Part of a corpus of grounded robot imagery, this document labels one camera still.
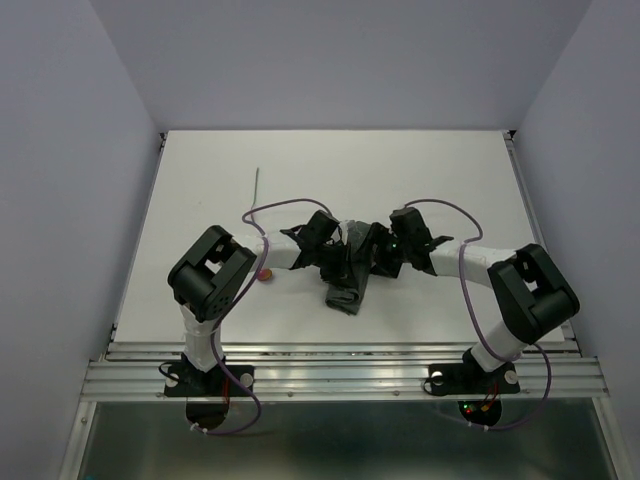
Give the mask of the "dark grey cloth napkin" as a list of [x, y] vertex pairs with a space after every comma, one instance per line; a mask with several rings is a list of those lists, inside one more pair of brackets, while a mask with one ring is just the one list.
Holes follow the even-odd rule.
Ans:
[[371, 266], [371, 240], [369, 223], [352, 220], [350, 227], [350, 242], [346, 245], [349, 248], [352, 286], [350, 288], [336, 288], [328, 285], [325, 296], [325, 304], [336, 311], [347, 315], [356, 315], [361, 307], [364, 298]]

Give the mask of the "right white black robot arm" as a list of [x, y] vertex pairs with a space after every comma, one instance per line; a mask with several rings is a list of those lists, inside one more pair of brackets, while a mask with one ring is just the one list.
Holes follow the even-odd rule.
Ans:
[[[373, 270], [395, 278], [403, 265], [434, 277], [460, 282], [478, 342], [458, 364], [436, 378], [462, 381], [482, 390], [496, 378], [496, 371], [513, 362], [527, 347], [571, 319], [580, 310], [577, 294], [549, 253], [539, 244], [519, 249], [477, 246], [483, 230], [466, 240], [433, 236], [413, 203], [392, 212], [390, 226], [373, 234]], [[501, 319], [484, 334], [473, 309], [468, 284], [490, 289]]]

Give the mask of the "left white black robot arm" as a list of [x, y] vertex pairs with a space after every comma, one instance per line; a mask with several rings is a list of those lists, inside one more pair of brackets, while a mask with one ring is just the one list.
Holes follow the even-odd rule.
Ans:
[[190, 383], [199, 393], [222, 382], [221, 323], [267, 269], [340, 267], [348, 228], [318, 210], [300, 226], [255, 237], [234, 237], [219, 225], [207, 228], [171, 269], [168, 285], [184, 321], [181, 360], [160, 372], [170, 387]]

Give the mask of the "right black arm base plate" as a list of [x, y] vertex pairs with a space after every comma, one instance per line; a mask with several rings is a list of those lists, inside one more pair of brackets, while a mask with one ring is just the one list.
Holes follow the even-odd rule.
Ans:
[[428, 366], [423, 390], [432, 396], [517, 394], [519, 377], [513, 363], [506, 363], [492, 372], [485, 372], [471, 363], [440, 363]]

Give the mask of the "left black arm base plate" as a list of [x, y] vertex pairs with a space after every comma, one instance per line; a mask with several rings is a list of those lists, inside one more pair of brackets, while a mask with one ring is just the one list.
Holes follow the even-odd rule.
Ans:
[[249, 396], [219, 367], [205, 373], [182, 361], [172, 361], [161, 363], [158, 370], [165, 380], [164, 395], [169, 398]]

